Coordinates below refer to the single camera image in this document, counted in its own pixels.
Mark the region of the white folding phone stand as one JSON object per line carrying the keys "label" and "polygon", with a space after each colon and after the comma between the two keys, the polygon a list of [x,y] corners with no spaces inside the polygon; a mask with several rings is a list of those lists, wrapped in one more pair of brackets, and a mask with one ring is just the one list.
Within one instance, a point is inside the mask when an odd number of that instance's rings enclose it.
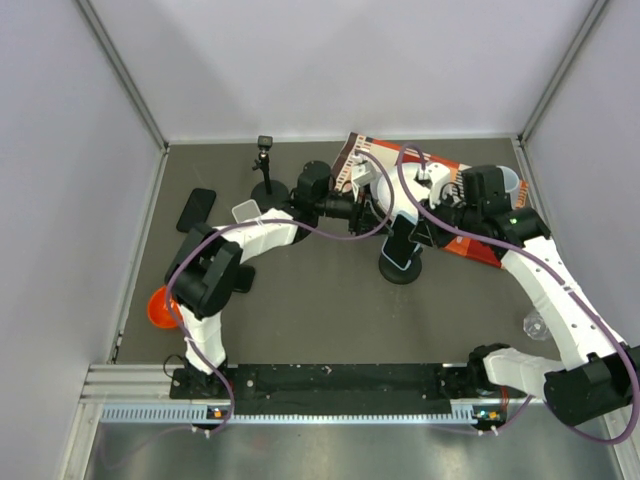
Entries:
{"label": "white folding phone stand", "polygon": [[262,212],[254,199],[246,200],[231,208],[232,216],[237,224],[255,220]]}

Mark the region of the black round phone stand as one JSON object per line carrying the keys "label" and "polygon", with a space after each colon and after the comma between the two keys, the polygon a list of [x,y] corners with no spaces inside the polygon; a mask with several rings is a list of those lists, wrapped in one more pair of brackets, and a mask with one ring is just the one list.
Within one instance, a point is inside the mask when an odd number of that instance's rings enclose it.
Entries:
{"label": "black round phone stand", "polygon": [[422,272],[421,256],[416,254],[411,258],[409,266],[401,270],[385,255],[380,254],[378,269],[382,277],[395,285],[408,285],[416,281]]}

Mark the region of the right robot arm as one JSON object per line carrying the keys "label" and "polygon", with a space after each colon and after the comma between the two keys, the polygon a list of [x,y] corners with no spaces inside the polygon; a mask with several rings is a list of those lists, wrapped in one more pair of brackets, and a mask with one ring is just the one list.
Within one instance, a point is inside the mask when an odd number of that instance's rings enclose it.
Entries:
{"label": "right robot arm", "polygon": [[500,386],[543,400],[572,430],[629,407],[630,420],[616,445],[630,438],[639,417],[639,350],[597,314],[560,258],[550,230],[532,208],[514,209],[503,172],[488,165],[463,171],[456,203],[442,193],[449,170],[439,163],[412,163],[401,187],[417,210],[424,244],[446,246],[457,237],[490,247],[503,269],[523,288],[556,344],[557,361],[492,344],[472,352],[466,380],[487,396]]}

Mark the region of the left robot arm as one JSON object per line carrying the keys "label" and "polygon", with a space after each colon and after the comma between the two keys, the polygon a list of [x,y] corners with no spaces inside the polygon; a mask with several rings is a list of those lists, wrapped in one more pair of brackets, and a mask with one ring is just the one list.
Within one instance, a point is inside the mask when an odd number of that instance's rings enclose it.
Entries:
{"label": "left robot arm", "polygon": [[184,336],[192,384],[209,397],[226,387],[222,311],[234,293],[250,289],[254,272],[247,261],[317,233],[322,217],[347,221],[350,241],[383,232],[392,219],[389,209],[373,206],[369,187],[356,194],[335,190],[323,162],[307,163],[297,185],[268,196],[265,205],[255,198],[244,205],[253,215],[234,225],[195,224],[165,275],[165,302]]}

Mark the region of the blue case phone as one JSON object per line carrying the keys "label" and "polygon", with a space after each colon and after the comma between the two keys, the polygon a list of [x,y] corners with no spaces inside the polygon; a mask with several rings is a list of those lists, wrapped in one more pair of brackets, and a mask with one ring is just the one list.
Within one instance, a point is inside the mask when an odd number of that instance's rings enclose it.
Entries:
{"label": "blue case phone", "polygon": [[419,245],[410,239],[417,220],[407,212],[399,211],[391,225],[391,233],[385,240],[381,254],[394,267],[406,271]]}

